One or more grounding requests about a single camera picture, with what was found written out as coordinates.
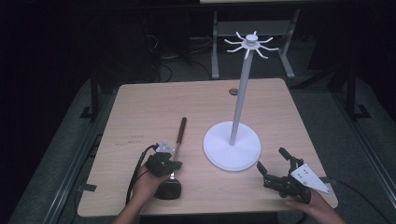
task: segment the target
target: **stand base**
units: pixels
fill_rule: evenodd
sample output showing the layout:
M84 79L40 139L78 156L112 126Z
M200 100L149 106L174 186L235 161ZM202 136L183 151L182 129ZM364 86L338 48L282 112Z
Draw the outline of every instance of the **stand base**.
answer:
M262 143L252 129L239 123L235 144L230 146L232 128L232 121L218 123L210 128L204 138L204 151L207 158L223 170L245 170L259 159Z

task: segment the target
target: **black cable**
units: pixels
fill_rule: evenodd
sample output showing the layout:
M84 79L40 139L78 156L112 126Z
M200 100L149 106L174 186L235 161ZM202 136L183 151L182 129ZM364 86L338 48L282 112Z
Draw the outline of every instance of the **black cable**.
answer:
M154 151L155 151L155 149L157 147L158 147L158 144L151 145L148 148L146 148L146 150L144 152L142 152L142 154L140 155L139 161L137 162L137 165L134 168L134 174L132 175L131 182L129 183L128 191L126 192L125 204L127 204L129 202L129 200L131 199L131 192L132 192L132 188L134 187L134 183L136 183L137 179L140 176L142 176L142 175L140 175L139 177L137 177L137 173L139 172L140 166L142 166L143 159L145 159L146 154L148 153L148 151L150 149L154 149Z
M210 73L209 73L209 71L206 69L206 67L203 65L203 64L201 64L201 63L198 63L198 62L196 62L196 61L193 61L193 60L191 60L191 62L192 63L196 63L196 64L199 64L199 65L201 65L204 69L205 69L205 71L206 71L206 73L209 75L209 80L210 79L212 79L212 76L210 76Z
M338 184L341 184L341 185L343 185L343 186L346 186L347 188L349 188L349 189L351 189L353 192L355 192L356 194L358 194L359 196L361 196L368 204L370 204L373 208L374 208L374 210L382 217L382 218L384 218L387 222L388 222L388 224L391 224L391 222L390 222L390 220L366 197L366 196L364 196L362 193L360 193L357 189L355 189L355 188L353 188L352 186L350 186L350 185L348 185L347 183L345 183L345 182L343 182L343 181L341 181L341 180L338 180L338 179L335 179L335 178L332 178L331 176L329 176L328 175L328 177L330 178L330 179L333 179L333 180L335 180Z
M196 49L192 49L190 54L194 54L194 53L198 53L204 49L209 49L210 47L212 47L211 43L212 43L212 38L208 37L209 41L206 41L202 46L196 48Z
M296 222L296 224L303 224L307 218L308 218L308 215L306 213L303 213L303 216L300 218L300 220L298 220Z
M136 179L136 181L137 181L140 177L142 177L142 175L145 175L147 172L148 172L148 170L145 171L145 173L143 173L143 174L141 174L140 176L138 176L137 179Z
M172 69L170 67L164 65L164 64L160 64L160 66L162 66L162 67L164 67L164 68L169 70L169 78L167 78L166 80L163 80L163 78L161 77L161 73L159 73L159 81L160 82L168 82L168 81L170 81L172 76L173 76Z
M79 186L81 186L82 183L84 183L87 179L88 179L88 177L85 177L83 180L81 180L81 182L79 182ZM75 206L74 208L75 208L75 212L74 212L74 214L73 214L72 220L70 221L70 224L72 224L72 223L74 222L74 220L76 219L76 213L77 213L77 196L78 196L78 191L76 191L75 198L74 198L74 206Z

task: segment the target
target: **white stand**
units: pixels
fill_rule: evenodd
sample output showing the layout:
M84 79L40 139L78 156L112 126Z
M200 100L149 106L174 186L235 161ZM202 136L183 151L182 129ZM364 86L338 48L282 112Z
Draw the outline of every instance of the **white stand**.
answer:
M236 52L240 49L246 49L247 52L242 66L233 121L226 121L214 125L209 129L204 138L204 151L207 158L219 168L227 171L245 170L256 163L257 159L260 157L262 144L259 136L247 125L240 123L239 120L245 100L251 62L253 60L252 50L256 50L256 52L265 59L267 59L267 57L259 52L259 48L277 50L262 46L261 43L268 43L272 38L266 41L258 41L256 32L254 32L253 35L247 35L246 39L242 38L238 33L236 33L236 35L242 39L243 42L225 41L229 44L240 44L241 47L227 51Z

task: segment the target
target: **human arm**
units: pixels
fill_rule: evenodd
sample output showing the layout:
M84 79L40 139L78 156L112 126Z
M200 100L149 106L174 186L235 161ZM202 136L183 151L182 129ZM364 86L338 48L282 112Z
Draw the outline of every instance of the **human arm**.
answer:
M287 200L286 205L302 211L320 224L345 224L345 221L335 212L335 210L323 199L315 190L311 191L311 201L309 204L296 200Z
M145 165L140 167L137 176L140 177L134 184L131 200L114 219L113 224L134 223L139 216L140 210L154 196L158 186L168 178L168 176L158 177L153 175Z

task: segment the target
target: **wooden table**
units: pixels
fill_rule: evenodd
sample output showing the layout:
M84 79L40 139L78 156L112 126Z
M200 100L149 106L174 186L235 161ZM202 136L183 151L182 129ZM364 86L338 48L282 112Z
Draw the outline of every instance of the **wooden table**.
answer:
M182 184L181 197L173 201L152 199L141 215L289 210L276 191L262 186L262 175L255 165L242 172L226 172L205 156L203 140L208 129L219 122L233 120L236 96L231 96L229 89L238 86L239 80L122 86L88 179L88 184L97 188L94 192L84 191L79 215L117 215L124 206L141 152L162 140L175 146L183 117L187 118L187 125L177 155L183 165L176 171L176 178ZM318 176L325 176L282 79L248 82L241 122L260 137L260 161L269 174L288 173L290 163L278 153L278 149L284 147L292 156L304 159ZM337 205L333 193L324 197L332 207Z

